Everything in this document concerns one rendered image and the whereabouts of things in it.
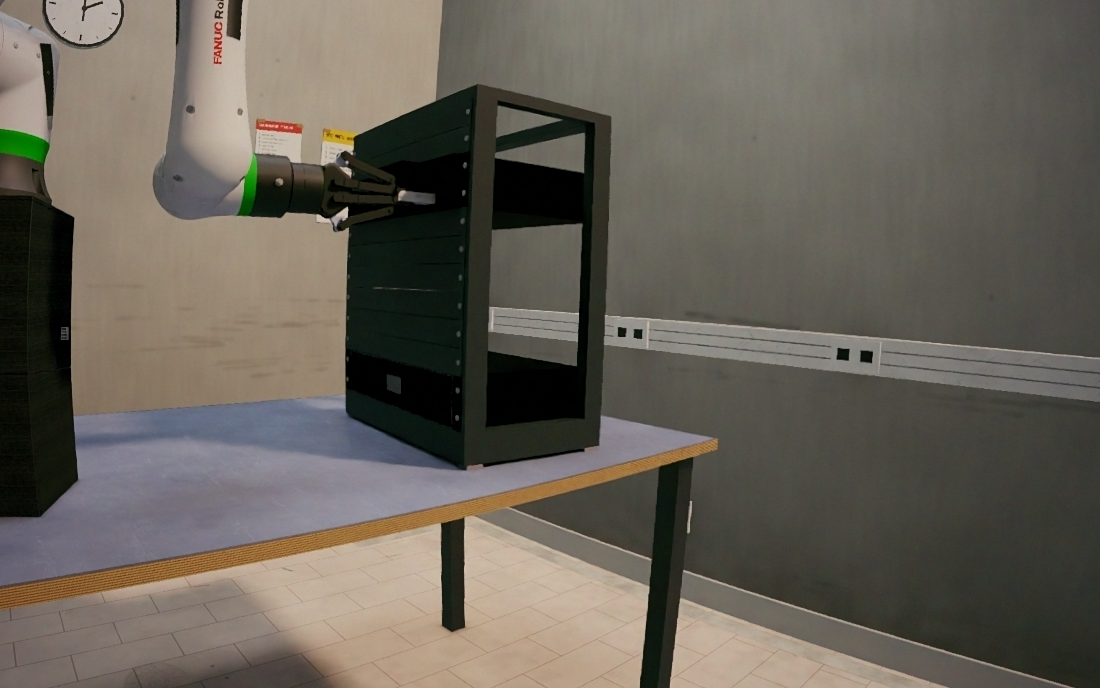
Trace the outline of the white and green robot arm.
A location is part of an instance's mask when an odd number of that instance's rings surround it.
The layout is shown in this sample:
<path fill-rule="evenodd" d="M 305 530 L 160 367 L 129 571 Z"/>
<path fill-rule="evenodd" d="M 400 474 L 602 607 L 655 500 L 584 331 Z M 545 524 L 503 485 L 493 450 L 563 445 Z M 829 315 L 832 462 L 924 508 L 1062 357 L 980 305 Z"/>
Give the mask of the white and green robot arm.
<path fill-rule="evenodd" d="M 152 183 L 161 207 L 183 220 L 282 218 L 292 200 L 290 159 L 252 153 L 248 2 L 177 0 L 170 123 Z M 0 195 L 52 205 L 44 165 L 59 59 L 50 35 L 0 11 Z"/>

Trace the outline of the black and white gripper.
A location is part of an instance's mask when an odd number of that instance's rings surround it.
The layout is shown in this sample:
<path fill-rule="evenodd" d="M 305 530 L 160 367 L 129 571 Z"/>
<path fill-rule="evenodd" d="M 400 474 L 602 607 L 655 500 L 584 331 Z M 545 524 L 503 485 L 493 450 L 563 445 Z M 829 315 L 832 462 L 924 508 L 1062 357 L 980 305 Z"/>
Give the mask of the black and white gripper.
<path fill-rule="evenodd" d="M 340 167 L 353 170 L 384 185 L 352 181 Z M 292 162 L 292 200 L 287 212 L 317 214 L 326 219 L 329 218 L 333 225 L 334 232 L 344 231 L 352 223 L 360 223 L 391 215 L 394 212 L 395 205 L 435 204 L 435 194 L 400 188 L 395 185 L 395 177 L 393 175 L 354 159 L 348 151 L 338 153 L 333 163 L 317 165 Z M 386 196 L 358 195 L 352 194 L 352 192 L 366 192 Z M 343 211 L 350 204 L 373 204 L 384 205 L 384 207 L 380 210 L 362 212 L 346 218 L 344 216 L 336 216 L 338 212 Z"/>

